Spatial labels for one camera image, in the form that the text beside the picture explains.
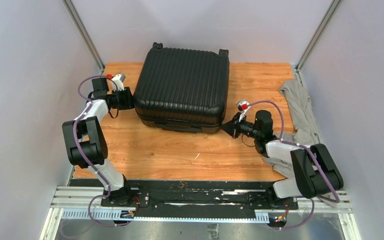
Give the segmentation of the black suitcase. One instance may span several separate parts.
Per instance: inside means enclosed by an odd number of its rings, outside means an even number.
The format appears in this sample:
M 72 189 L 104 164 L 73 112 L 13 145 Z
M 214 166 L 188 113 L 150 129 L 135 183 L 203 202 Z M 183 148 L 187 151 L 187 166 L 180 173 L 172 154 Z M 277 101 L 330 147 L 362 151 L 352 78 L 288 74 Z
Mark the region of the black suitcase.
M 141 122 L 167 131 L 215 134 L 227 109 L 229 51 L 164 47 L 154 42 L 137 80 Z

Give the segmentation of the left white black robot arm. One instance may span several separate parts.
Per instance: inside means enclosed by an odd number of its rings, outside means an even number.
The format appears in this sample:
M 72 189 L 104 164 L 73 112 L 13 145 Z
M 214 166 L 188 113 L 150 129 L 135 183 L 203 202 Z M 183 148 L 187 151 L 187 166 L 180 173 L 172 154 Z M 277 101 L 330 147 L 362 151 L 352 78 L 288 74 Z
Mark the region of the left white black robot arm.
M 62 124 L 62 132 L 69 162 L 73 166 L 93 173 L 104 187 L 103 196 L 120 206 L 129 206 L 133 193 L 126 180 L 109 160 L 108 145 L 101 128 L 111 110 L 117 112 L 134 108 L 133 95 L 124 85 L 125 75 L 96 75 L 89 78 L 93 90 L 89 95 L 80 94 L 85 109 L 74 120 Z

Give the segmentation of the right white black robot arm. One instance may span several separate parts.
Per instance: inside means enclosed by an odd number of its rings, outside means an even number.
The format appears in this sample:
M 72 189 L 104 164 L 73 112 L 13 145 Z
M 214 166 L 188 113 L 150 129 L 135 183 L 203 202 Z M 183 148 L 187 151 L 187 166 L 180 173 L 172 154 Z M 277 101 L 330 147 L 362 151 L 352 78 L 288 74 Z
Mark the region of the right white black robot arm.
M 340 201 L 336 192 L 344 181 L 324 144 L 305 146 L 281 140 L 274 135 L 272 115 L 266 110 L 257 111 L 253 122 L 238 112 L 220 128 L 234 139 L 240 135 L 252 138 L 261 156 L 291 164 L 293 176 L 275 181 L 268 188 L 265 201 L 270 208 L 278 209 L 292 197 Z

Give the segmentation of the grey shirt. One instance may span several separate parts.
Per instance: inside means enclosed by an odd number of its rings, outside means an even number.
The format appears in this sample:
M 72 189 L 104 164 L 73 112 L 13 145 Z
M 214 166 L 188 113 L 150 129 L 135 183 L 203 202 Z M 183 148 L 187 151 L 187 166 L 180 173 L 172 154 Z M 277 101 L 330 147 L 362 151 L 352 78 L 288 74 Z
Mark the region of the grey shirt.
M 302 145 L 314 145 L 321 143 L 320 130 L 316 123 L 312 109 L 312 101 L 307 89 L 296 79 L 287 80 L 280 88 L 280 93 L 285 97 L 292 124 L 296 133 L 283 133 L 283 140 Z M 293 178 L 292 163 L 286 163 L 276 158 L 263 157 L 266 165 L 273 168 L 286 178 Z

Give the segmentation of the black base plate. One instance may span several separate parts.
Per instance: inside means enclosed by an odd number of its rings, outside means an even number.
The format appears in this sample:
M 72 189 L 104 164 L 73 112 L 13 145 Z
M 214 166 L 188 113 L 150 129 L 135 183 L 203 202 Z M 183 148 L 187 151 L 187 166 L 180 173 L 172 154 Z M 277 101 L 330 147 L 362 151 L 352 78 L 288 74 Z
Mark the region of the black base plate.
M 132 198 L 127 209 L 139 204 L 138 217 L 169 219 L 254 219 L 256 210 L 297 210 L 289 197 L 271 200 L 266 181 L 139 180 L 130 179 Z

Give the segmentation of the left aluminium corner post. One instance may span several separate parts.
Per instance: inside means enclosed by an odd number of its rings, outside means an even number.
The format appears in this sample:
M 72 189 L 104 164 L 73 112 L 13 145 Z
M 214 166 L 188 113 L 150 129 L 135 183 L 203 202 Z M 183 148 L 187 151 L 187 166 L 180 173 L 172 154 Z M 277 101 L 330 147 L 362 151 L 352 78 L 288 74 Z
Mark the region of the left aluminium corner post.
M 82 18 L 72 0 L 62 0 L 64 6 L 67 9 L 68 14 L 70 15 L 74 25 L 76 26 L 81 38 L 83 39 L 89 53 L 91 54 L 94 62 L 96 63 L 98 69 L 101 73 L 105 70 L 105 64 L 102 60 L 91 36 L 89 35 L 85 24 L 82 21 Z

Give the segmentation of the aluminium corner post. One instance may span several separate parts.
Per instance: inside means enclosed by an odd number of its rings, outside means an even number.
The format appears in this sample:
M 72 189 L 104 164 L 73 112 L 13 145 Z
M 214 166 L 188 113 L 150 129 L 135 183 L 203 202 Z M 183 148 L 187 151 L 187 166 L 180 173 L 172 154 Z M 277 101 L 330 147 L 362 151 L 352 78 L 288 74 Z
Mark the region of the aluminium corner post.
M 342 2 L 343 2 L 342 0 L 332 0 L 330 2 L 330 5 L 327 8 L 322 20 L 318 24 L 314 34 L 312 35 L 312 37 L 311 37 L 309 43 L 307 44 L 303 54 L 301 55 L 298 63 L 295 66 L 295 69 L 297 72 L 301 71 L 303 69 L 303 67 L 305 66 L 310 55 L 312 54 L 313 50 L 315 49 L 320 38 L 322 37 L 323 33 L 325 32 L 328 24 L 332 20 L 333 16 L 337 12 L 337 10 L 338 10 L 338 8 Z
M 96 63 L 98 69 L 101 73 L 105 70 L 105 64 L 102 60 L 91 36 L 89 35 L 85 24 L 82 21 L 82 18 L 72 0 L 62 0 L 64 6 L 67 9 L 68 14 L 70 15 L 74 25 L 76 26 L 81 38 L 83 39 L 89 53 L 91 54 L 94 62 Z

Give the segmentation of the aluminium rail frame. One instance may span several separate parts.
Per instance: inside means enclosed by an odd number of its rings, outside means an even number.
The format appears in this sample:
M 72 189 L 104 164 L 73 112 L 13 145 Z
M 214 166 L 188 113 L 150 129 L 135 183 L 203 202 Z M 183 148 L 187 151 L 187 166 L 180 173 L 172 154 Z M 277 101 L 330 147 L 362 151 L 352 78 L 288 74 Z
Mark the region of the aluminium rail frame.
M 132 183 L 133 200 L 121 206 L 99 198 L 94 180 L 59 186 L 42 240 L 305 239 L 359 240 L 344 191 L 339 203 L 289 198 L 269 204 L 264 182 L 148 181 Z

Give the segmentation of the right aluminium corner post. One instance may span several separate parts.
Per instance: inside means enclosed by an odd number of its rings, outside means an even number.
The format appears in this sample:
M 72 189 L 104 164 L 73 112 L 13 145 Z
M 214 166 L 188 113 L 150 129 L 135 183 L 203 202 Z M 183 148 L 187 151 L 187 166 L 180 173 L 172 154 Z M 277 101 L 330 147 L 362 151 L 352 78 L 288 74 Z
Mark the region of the right aluminium corner post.
M 312 54 L 313 50 L 315 49 L 320 38 L 322 37 L 323 33 L 325 32 L 328 24 L 332 20 L 333 16 L 337 12 L 337 10 L 338 10 L 338 8 L 342 2 L 343 2 L 342 0 L 332 0 L 330 2 L 330 5 L 327 8 L 322 20 L 318 24 L 314 34 L 312 35 L 312 37 L 311 37 L 309 43 L 307 44 L 303 54 L 301 55 L 298 63 L 295 66 L 295 69 L 297 72 L 301 71 L 303 69 L 303 67 L 305 66 L 310 55 Z

